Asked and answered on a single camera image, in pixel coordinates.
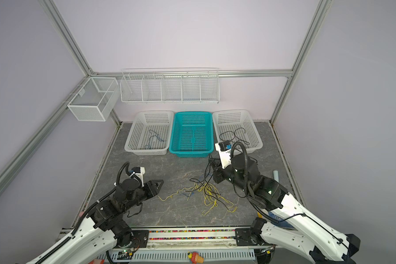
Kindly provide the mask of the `black cable pulled free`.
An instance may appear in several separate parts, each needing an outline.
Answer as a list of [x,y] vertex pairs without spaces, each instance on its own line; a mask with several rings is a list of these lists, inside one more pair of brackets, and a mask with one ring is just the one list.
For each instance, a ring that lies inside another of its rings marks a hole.
[[221,133],[221,134],[220,134],[220,139],[222,139],[222,137],[225,136],[225,135],[231,134],[233,137],[232,137],[231,139],[229,139],[229,141],[234,141],[234,140],[236,139],[237,141],[240,141],[240,142],[242,142],[243,144],[249,146],[250,143],[249,143],[247,140],[245,140],[245,139],[239,137],[239,131],[242,131],[243,134],[246,134],[246,129],[240,127],[240,128],[237,128],[237,129],[234,130],[234,131],[229,130],[229,131],[226,131],[226,132],[224,132],[224,133]]

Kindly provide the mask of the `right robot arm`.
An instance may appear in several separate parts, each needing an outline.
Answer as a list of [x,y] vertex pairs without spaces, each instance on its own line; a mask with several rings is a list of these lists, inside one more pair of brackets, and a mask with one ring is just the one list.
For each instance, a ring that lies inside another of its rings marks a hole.
[[258,242],[283,247],[313,264],[352,264],[360,239],[330,227],[311,213],[286,187],[263,176],[241,142],[214,145],[219,158],[212,162],[214,181],[224,180],[262,216],[250,227]]

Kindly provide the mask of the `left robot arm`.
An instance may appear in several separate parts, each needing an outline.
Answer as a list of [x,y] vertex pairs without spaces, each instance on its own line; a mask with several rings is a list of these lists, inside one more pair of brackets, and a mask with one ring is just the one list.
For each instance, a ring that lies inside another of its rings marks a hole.
[[129,245],[133,240],[132,229],[123,216],[156,197],[163,184],[163,180],[143,184],[137,176],[116,182],[109,193],[84,212],[70,233],[30,263],[87,264],[115,246]]

